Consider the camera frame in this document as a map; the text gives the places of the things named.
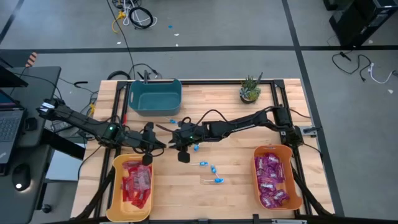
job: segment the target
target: yellow cable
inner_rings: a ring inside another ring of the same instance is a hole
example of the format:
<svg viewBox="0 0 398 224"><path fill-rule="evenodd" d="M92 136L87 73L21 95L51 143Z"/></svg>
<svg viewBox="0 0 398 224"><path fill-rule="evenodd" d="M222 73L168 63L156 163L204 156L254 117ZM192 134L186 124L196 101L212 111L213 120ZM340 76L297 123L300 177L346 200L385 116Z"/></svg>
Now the yellow cable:
<svg viewBox="0 0 398 224"><path fill-rule="evenodd" d="M88 114L88 116L92 116L94 114L94 110L95 110L95 105L93 103L90 103L90 113Z"/></svg>
<svg viewBox="0 0 398 224"><path fill-rule="evenodd" d="M125 18L125 17L126 17L126 13L124 13L124 12L122 12L122 11L119 11L118 17L116 18L115 21L112 22L112 31L113 31L115 34L117 34L119 31L117 31L117 30L114 29L114 27L113 27L114 23L117 22L119 19L123 19L123 18Z"/></svg>

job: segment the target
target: laptop keyboard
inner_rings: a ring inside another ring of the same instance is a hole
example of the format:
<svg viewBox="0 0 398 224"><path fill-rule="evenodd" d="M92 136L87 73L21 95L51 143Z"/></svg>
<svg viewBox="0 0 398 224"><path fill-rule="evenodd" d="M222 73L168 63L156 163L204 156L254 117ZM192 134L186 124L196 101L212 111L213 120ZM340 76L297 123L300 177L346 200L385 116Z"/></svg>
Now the laptop keyboard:
<svg viewBox="0 0 398 224"><path fill-rule="evenodd" d="M0 142L13 141L18 131L20 116L0 118Z"/></svg>

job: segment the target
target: black desk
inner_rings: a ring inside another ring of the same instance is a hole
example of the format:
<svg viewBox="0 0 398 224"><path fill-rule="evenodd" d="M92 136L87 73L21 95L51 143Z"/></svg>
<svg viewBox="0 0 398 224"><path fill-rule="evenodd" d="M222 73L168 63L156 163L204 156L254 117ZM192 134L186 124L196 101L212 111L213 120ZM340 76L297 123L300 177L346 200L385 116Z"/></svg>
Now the black desk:
<svg viewBox="0 0 398 224"><path fill-rule="evenodd" d="M8 68L12 72L20 73L24 68ZM44 78L55 85L58 83L58 79L61 73L60 67L32 67L27 68L24 71L24 75L31 75L33 77ZM39 117L36 108L38 108L44 99L52 99L55 88L50 83L32 77L22 76L25 82L29 85L27 87L15 88L12 92L11 97L18 100L20 104L27 110L27 118L37 119L37 130L29 131L20 136L18 140L18 147L34 147L38 146L40 137L44 130L45 120ZM2 88L4 92L9 94L12 88Z"/></svg>
<svg viewBox="0 0 398 224"><path fill-rule="evenodd" d="M9 68L21 73L24 68ZM24 75L44 78L55 85L60 76L60 67L32 67L24 71ZM36 108L44 99L52 99L55 87L50 83L32 77L21 77L29 86L15 88L11 96L20 101L27 110L27 118L35 117L38 127L35 131L23 131L18 147L15 148L9 163L7 176L0 177L0 223L29 223L33 211L41 207L44 197L44 178L50 164L52 149L57 149L79 159L83 158L84 149L76 144L53 134L44 128L45 120L39 117ZM3 88L10 93L12 88ZM30 166L30 187L22 192L15 190L12 184L12 171L21 163Z"/></svg>
<svg viewBox="0 0 398 224"><path fill-rule="evenodd" d="M0 177L0 223L30 222L50 164L51 152L52 149L48 145L16 149L10 170L21 163L27 163L30 166L32 180L26 190L18 192L12 184L11 175Z"/></svg>

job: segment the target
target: succulent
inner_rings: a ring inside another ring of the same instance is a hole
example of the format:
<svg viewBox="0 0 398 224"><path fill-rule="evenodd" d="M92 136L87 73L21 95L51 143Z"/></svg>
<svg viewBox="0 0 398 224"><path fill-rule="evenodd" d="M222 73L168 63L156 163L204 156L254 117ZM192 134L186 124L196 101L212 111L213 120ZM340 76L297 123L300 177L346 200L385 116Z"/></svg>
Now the succulent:
<svg viewBox="0 0 398 224"><path fill-rule="evenodd" d="M262 73L257 80L254 77L248 76L245 81L242 82L242 88L239 90L239 94L250 101L258 99L261 89L257 87L260 83Z"/></svg>

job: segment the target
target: white cable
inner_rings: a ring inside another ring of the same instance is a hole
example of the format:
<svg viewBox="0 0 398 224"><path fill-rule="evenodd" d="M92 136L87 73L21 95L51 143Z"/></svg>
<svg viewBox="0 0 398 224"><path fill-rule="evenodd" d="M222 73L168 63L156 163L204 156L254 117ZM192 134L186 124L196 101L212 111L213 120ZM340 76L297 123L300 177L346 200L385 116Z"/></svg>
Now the white cable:
<svg viewBox="0 0 398 224"><path fill-rule="evenodd" d="M385 84L385 83L387 83L388 80L390 79L391 75L392 75L393 73L396 72L395 70L391 71L391 72L390 72L390 75L387 77L387 80L385 80L384 82L380 82L380 81L377 81L377 80L373 77L373 66L374 66L374 63L371 63L371 67L368 68L368 72L370 73L371 78L373 79L373 81L377 82L378 84Z"/></svg>
<svg viewBox="0 0 398 224"><path fill-rule="evenodd" d="M131 8L130 8L129 6L128 6L128 7L126 6L126 1L128 1L128 0L123 0L124 12L125 12L126 15L127 15L126 18L123 19L123 25L128 26L129 23L130 23L130 20L129 20L129 11L131 10ZM130 0L130 2L131 2L131 6L132 6L133 8L135 8L136 6L135 6L134 3L132 2L132 0ZM157 23L157 17L156 17L156 16L153 16L153 18L154 18L154 23L153 23L152 25L150 25L150 27L153 27L153 26L156 25L156 23ZM132 14L132 19L133 19L134 22L138 22L140 25L142 25L142 22L148 21L148 20L150 19L150 17L148 17L147 19L144 19L144 20L140 20L140 19L138 18L137 10L135 10L134 13Z"/></svg>

